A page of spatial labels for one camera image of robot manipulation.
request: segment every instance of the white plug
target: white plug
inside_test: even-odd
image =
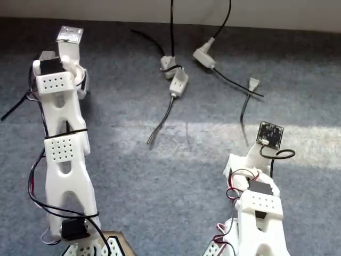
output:
[[[210,49],[213,42],[214,42],[214,38],[212,37],[202,47],[198,48],[193,54],[193,57],[197,61],[199,61],[206,68],[210,68],[210,69],[215,67],[215,61],[214,59],[211,58],[211,56],[207,54],[207,52]]]
[[[167,70],[168,68],[171,68],[173,66],[176,65],[176,62],[175,62],[175,57],[172,57],[172,56],[163,56],[161,58],[161,70],[162,71],[165,71]],[[175,68],[175,69],[172,69],[168,72],[164,72],[165,74],[165,77],[167,79],[171,79],[175,76],[175,73],[176,71],[178,70],[178,68]]]
[[[175,76],[170,84],[169,92],[174,97],[181,97],[188,82],[188,75],[183,68],[177,69]]]
[[[257,89],[258,85],[259,85],[259,80],[250,77],[249,90],[254,92]]]

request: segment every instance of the power cord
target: power cord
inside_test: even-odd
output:
[[[213,70],[214,72],[216,72],[218,75],[220,75],[220,76],[221,76],[223,79],[225,79],[226,81],[228,81],[228,82],[230,82],[230,83],[236,85],[237,87],[239,87],[239,88],[241,88],[241,89],[247,91],[248,93],[257,95],[257,96],[259,96],[259,97],[264,97],[264,95],[259,94],[259,93],[256,93],[256,92],[253,92],[253,91],[247,89],[246,87],[244,87],[244,86],[242,86],[242,85],[236,83],[235,81],[230,80],[229,78],[227,78],[226,76],[224,76],[221,72],[219,72],[216,68],[212,68],[212,70]]]
[[[174,95],[171,95],[170,97],[170,102],[169,102],[169,105],[168,105],[168,109],[166,111],[166,114],[164,116],[164,118],[162,119],[162,121],[160,122],[160,124],[154,129],[154,131],[150,134],[149,136],[149,139],[147,141],[147,145],[151,144],[154,142],[154,139],[156,138],[158,132],[161,130],[163,124],[165,123],[169,113],[171,112],[171,109],[172,109],[172,106],[173,106],[173,102],[174,102],[174,99],[176,97]]]
[[[33,60],[37,60],[39,59],[39,56],[40,56],[41,53],[38,53]],[[27,100],[27,93],[32,91],[32,87],[34,85],[34,81],[32,80],[32,63],[31,63],[31,66],[29,68],[29,71],[28,71],[28,91],[22,96],[22,98],[9,110],[5,113],[5,115],[3,115],[0,120],[1,121],[5,121],[6,118],[8,118],[17,108],[19,108],[24,102],[25,100]]]
[[[131,29],[131,32],[151,41],[154,43],[154,45],[158,48],[159,52],[161,53],[161,56],[165,56],[165,51],[164,49],[162,48],[162,46],[152,37],[150,37],[149,35],[143,33],[143,32],[140,32],[140,31],[137,31],[135,29]]]
[[[170,0],[170,44],[172,46],[172,57],[175,57],[174,46],[174,0]]]
[[[216,39],[217,36],[219,35],[219,33],[222,31],[222,29],[225,27],[229,17],[230,17],[230,13],[231,13],[231,9],[232,9],[232,0],[229,0],[229,11],[228,11],[228,14],[223,22],[223,24],[219,27],[218,31],[214,34],[213,38]]]
[[[241,109],[241,113],[240,113],[240,124],[241,124],[241,125],[243,125],[244,113],[245,113],[246,106],[247,106],[247,103],[249,102],[250,98],[251,98],[251,94],[248,93],[247,96],[246,96],[246,99],[245,99],[245,101],[244,101],[243,108]]]
[[[263,150],[263,148],[265,148],[265,147],[266,147],[266,145],[263,145],[263,146],[261,147],[261,149],[260,149],[260,151],[259,151],[259,154],[260,154],[262,157],[266,158],[266,159],[271,159],[271,165],[270,165],[270,177],[271,177],[271,178],[273,177],[273,165],[274,165],[274,161],[275,161],[275,160],[289,159],[289,158],[292,158],[292,157],[294,157],[294,156],[296,155],[296,152],[295,152],[294,150],[292,150],[292,149],[283,149],[283,150],[277,151],[277,152],[275,153],[275,156],[264,155],[264,154],[262,153],[262,150]],[[279,156],[279,155],[281,155],[281,154],[283,154],[283,153],[290,153],[290,154],[289,154],[289,155],[286,155],[286,156]]]

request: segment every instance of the white 3d-printed bracket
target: white 3d-printed bracket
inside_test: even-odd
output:
[[[265,212],[264,220],[256,219],[255,211]],[[238,256],[290,256],[282,220],[280,198],[250,190],[243,192],[238,207]]]
[[[72,193],[81,203],[86,215],[95,215],[97,214],[95,192],[85,167],[82,133],[86,131],[44,141],[47,162],[46,199],[48,204],[61,207],[66,197]],[[61,165],[63,162],[70,162],[71,169],[64,170]],[[48,217],[52,236],[60,237],[62,219],[51,214]],[[99,218],[95,217],[93,220],[100,227]],[[92,232],[89,230],[89,233],[95,233],[97,237],[98,233],[94,227],[89,226],[89,229],[92,228]]]
[[[116,236],[109,237],[107,241],[110,246],[110,251],[111,251],[112,256],[124,256],[123,249],[121,248],[118,242],[118,238]],[[86,244],[85,246],[71,245],[68,247],[68,249],[65,251],[65,253],[62,256],[88,256],[88,253],[90,253],[90,256],[93,256],[94,255],[93,248],[94,247],[90,246],[89,244]],[[95,256],[107,256],[107,255],[108,255],[108,250],[106,246],[104,246],[102,250],[99,250],[98,248],[96,248]]]

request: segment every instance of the hole pattern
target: hole pattern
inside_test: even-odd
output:
[[[54,79],[54,82],[52,81],[52,79],[49,79],[48,81],[47,80],[43,80],[44,88],[47,89],[47,87],[48,87],[48,85],[46,83],[49,83],[50,88],[52,88],[53,86],[55,86],[56,88],[58,88],[60,86],[64,87],[64,84],[57,82],[57,80],[58,80],[57,78]]]
[[[251,202],[252,202],[252,205],[254,206],[263,207],[264,211],[266,211],[266,209],[268,209],[269,211],[270,209],[272,210],[272,209],[275,209],[276,207],[276,202],[274,200],[270,200],[270,199],[262,198],[258,196],[252,196]]]
[[[73,147],[71,139],[54,139],[50,142],[51,153],[53,161],[65,162],[73,158]]]

